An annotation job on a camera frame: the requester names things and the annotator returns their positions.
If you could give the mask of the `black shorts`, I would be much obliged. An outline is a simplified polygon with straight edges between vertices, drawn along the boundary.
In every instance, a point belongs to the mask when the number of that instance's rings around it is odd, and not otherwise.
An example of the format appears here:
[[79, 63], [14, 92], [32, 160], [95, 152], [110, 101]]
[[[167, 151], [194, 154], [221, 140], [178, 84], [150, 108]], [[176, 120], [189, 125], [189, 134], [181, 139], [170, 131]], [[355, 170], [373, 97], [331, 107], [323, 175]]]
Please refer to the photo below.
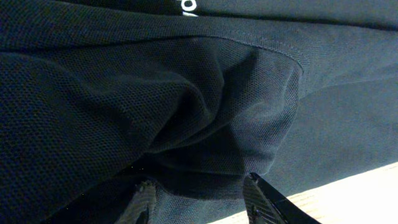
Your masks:
[[397, 160], [397, 2], [1, 2], [1, 222], [152, 223]]

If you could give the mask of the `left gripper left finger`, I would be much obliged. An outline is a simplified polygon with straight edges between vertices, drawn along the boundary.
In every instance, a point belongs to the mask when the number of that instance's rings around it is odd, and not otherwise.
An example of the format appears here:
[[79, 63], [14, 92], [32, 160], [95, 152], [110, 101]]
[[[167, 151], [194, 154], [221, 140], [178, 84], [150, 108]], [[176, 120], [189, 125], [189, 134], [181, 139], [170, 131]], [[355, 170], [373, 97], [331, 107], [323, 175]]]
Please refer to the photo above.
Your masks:
[[149, 180], [141, 182], [114, 224], [151, 224], [156, 201], [155, 184]]

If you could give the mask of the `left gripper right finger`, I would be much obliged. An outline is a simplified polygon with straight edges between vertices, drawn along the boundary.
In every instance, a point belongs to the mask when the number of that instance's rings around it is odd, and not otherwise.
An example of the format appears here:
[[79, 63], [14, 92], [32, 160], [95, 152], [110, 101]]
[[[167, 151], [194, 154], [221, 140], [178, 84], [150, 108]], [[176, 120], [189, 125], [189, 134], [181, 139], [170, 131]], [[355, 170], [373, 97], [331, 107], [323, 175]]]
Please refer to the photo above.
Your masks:
[[244, 179], [243, 197], [250, 224], [320, 224], [254, 172]]

